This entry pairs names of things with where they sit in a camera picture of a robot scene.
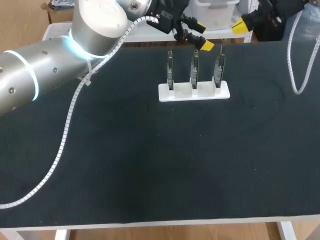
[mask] black mat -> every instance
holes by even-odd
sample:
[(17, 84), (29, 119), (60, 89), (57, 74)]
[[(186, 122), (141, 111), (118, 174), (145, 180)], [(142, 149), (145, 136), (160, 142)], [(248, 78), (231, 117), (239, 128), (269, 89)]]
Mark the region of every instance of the black mat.
[[(297, 82), (314, 42), (293, 44)], [(219, 52), (200, 53), (200, 81)], [(320, 214), (320, 55), (301, 96), (286, 42), (225, 49), (228, 100), (158, 101), (168, 48), (122, 49), (84, 87), (62, 158), (0, 228)], [(192, 47), (173, 49), (176, 82)], [(78, 81), (0, 118), (0, 203), (49, 170)]]

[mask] white holder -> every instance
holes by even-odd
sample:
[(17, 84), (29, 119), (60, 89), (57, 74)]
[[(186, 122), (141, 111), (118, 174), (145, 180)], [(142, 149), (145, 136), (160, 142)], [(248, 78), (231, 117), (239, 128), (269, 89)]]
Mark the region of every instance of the white holder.
[(217, 88), (214, 77), (212, 81), (199, 81), (197, 89), (193, 89), (191, 82), (174, 83), (173, 90), (169, 90), (167, 83), (159, 84), (159, 101), (194, 101), (194, 100), (213, 100), (229, 99), (230, 92), (226, 81), (221, 81), (221, 87)]

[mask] cardboard box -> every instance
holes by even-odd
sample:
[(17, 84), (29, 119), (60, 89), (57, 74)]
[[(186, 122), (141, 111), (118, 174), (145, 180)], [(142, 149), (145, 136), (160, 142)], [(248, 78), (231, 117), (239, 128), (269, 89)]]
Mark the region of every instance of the cardboard box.
[(74, 18), (73, 10), (61, 10), (56, 11), (51, 8), (51, 3), (42, 3), (40, 6), (43, 10), (48, 13), (48, 20), (50, 24), (54, 23), (63, 23), (63, 22), (72, 22)]

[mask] glowing blue light ring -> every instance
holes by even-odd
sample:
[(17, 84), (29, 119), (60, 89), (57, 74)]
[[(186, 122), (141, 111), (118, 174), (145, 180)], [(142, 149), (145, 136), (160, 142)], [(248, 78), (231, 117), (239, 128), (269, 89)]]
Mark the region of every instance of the glowing blue light ring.
[(69, 37), (70, 37), (70, 41), (73, 42), (74, 44), (76, 44), (76, 45), (77, 45), (77, 48), (79, 48), (80, 51), (82, 52), (82, 53), (79, 52), (79, 54), (82, 54), (82, 55), (86, 56), (86, 58), (91, 57), (91, 58), (95, 58), (95, 59), (105, 59), (106, 57), (108, 57), (108, 54), (107, 54), (107, 55), (104, 55), (104, 56), (98, 56), (98, 55), (91, 54), (91, 53), (87, 52), (86, 50), (84, 50), (84, 49), (79, 45), (79, 43), (77, 43), (76, 40), (74, 40), (74, 38), (72, 37), (71, 29), (70, 29), (70, 31), (69, 31)]
[(32, 101), (36, 100), (38, 95), (39, 95), (39, 85), (38, 85), (38, 80), (36, 77), (36, 74), (32, 68), (32, 66), (27, 62), (27, 60), (24, 59), (23, 56), (21, 56), (19, 53), (15, 52), (15, 51), (4, 51), (4, 53), (9, 53), (9, 54), (13, 54), (15, 55), (18, 59), (21, 60), (21, 62), (23, 62), (23, 64), (25, 65), (26, 69), (29, 71), (32, 79), (33, 79), (33, 83), (34, 83), (34, 97), (32, 99)]

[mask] white table edge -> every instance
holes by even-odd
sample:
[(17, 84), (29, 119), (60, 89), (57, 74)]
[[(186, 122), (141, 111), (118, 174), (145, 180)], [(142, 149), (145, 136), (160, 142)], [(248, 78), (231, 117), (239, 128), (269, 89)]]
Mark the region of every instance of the white table edge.
[(41, 230), (76, 230), (76, 229), (106, 229), (106, 228), (126, 228), (126, 227), (155, 227), (155, 226), (179, 226), (179, 225), (210, 225), (210, 224), (247, 224), (247, 223), (267, 223), (267, 222), (291, 222), (291, 221), (312, 221), (319, 220), (320, 214), (302, 216), (269, 216), (269, 217), (249, 217), (249, 218), (221, 218), (221, 219), (199, 219), (199, 220), (172, 220), (172, 221), (146, 221), (132, 223), (107, 223), (88, 225), (62, 225), (62, 226), (31, 226), (0, 228), (0, 231), (41, 231)]

